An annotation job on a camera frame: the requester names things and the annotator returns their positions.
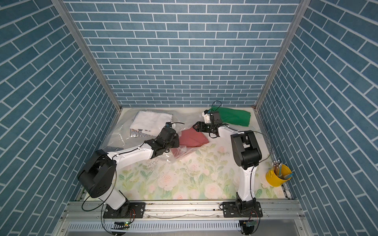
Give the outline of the white patterned tank top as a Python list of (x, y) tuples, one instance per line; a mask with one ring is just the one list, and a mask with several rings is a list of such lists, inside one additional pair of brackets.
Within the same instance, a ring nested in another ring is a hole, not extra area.
[(158, 136), (172, 114), (154, 111), (139, 111), (130, 125), (131, 137)]

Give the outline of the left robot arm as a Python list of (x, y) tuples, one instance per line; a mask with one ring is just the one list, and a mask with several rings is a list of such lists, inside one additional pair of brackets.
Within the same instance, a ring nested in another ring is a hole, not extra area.
[(78, 181), (91, 198), (99, 198), (113, 210), (126, 207), (128, 199), (116, 188), (118, 172), (123, 168), (156, 158), (179, 147), (179, 135), (174, 123), (168, 122), (159, 135), (144, 141), (141, 145), (113, 152), (99, 149), (93, 153), (78, 172)]

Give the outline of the pens in yellow cup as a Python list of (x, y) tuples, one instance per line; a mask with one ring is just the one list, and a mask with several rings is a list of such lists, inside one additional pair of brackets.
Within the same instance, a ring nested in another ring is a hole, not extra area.
[(276, 176), (278, 176), (282, 180), (289, 180), (294, 172), (290, 172), (289, 174), (283, 174), (283, 164), (278, 161), (273, 161), (273, 170)]

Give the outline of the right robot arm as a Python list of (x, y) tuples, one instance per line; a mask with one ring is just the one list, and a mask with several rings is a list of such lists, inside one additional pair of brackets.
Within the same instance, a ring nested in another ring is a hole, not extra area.
[(221, 120), (219, 112), (206, 110), (204, 121), (197, 122), (193, 129), (197, 132), (214, 134), (231, 143), (234, 161), (241, 168), (239, 188), (235, 202), (223, 202), (223, 217), (263, 217), (260, 202), (256, 200), (254, 181), (259, 162), (262, 160), (257, 138), (253, 131), (239, 131), (228, 126)]

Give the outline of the clear plastic vacuum bag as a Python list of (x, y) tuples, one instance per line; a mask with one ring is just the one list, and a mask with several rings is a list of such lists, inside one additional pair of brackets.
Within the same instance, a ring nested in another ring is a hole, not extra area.
[(133, 163), (158, 157), (168, 163), (209, 143), (193, 129), (200, 115), (174, 110), (129, 110), (107, 135), (101, 149)]

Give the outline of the green garment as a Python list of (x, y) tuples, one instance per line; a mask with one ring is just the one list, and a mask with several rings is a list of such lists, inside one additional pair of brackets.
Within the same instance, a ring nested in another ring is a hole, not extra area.
[(209, 113), (219, 112), (223, 123), (248, 127), (250, 125), (251, 113), (244, 110), (219, 107), (212, 108)]

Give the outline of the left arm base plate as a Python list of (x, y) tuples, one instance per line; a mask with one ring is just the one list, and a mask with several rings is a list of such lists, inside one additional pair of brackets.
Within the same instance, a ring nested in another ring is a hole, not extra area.
[(106, 206), (103, 218), (105, 219), (140, 219), (143, 218), (145, 202), (126, 202), (119, 209), (114, 210)]

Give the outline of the red garment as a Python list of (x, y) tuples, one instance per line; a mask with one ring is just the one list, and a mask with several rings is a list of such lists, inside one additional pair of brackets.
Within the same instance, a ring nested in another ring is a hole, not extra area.
[(181, 136), (179, 137), (179, 147), (172, 148), (170, 151), (175, 158), (181, 158), (192, 154), (208, 143), (209, 140), (203, 133), (190, 128), (181, 132)]

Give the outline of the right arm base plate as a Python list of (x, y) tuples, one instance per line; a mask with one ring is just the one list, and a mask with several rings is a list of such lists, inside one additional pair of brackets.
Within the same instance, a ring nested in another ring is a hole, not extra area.
[(222, 210), (224, 218), (259, 218), (263, 217), (263, 212), (260, 202), (255, 202), (255, 206), (241, 209), (238, 208), (235, 202), (227, 201), (220, 204), (220, 209)]

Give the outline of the yellow cup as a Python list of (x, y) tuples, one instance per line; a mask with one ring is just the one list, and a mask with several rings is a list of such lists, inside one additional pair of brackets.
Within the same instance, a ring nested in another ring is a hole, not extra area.
[(293, 177), (293, 171), (284, 164), (281, 164), (279, 167), (275, 167), (269, 170), (266, 175), (266, 181), (272, 187), (280, 187)]

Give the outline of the aluminium front rail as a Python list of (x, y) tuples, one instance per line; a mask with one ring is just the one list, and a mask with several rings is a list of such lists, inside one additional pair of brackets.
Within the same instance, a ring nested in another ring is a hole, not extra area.
[(297, 200), (259, 200), (245, 216), (226, 200), (132, 201), (132, 216), (104, 218), (107, 210), (85, 212), (70, 202), (55, 236), (310, 236)]

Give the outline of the floral table mat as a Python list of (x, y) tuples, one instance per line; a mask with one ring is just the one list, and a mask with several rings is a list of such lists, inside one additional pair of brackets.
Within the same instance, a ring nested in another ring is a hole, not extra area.
[[(180, 113), (195, 113), (200, 115), (208, 108), (132, 108), (123, 109), (119, 122), (129, 110), (174, 110)], [(229, 125), (236, 130), (253, 130), (263, 132), (253, 108), (235, 108), (251, 113), (248, 127)], [(231, 143), (225, 139), (209, 138), (209, 143), (185, 157), (173, 162), (154, 158), (139, 161), (118, 172), (116, 187), (129, 200), (207, 200), (235, 199), (239, 187), (241, 168), (238, 167), (232, 155)], [(273, 152), (271, 144), (265, 135), (256, 133), (258, 144), (263, 154), (263, 160), (257, 167), (254, 192), (257, 199), (285, 199), (282, 187), (272, 187), (265, 175), (272, 167)]]

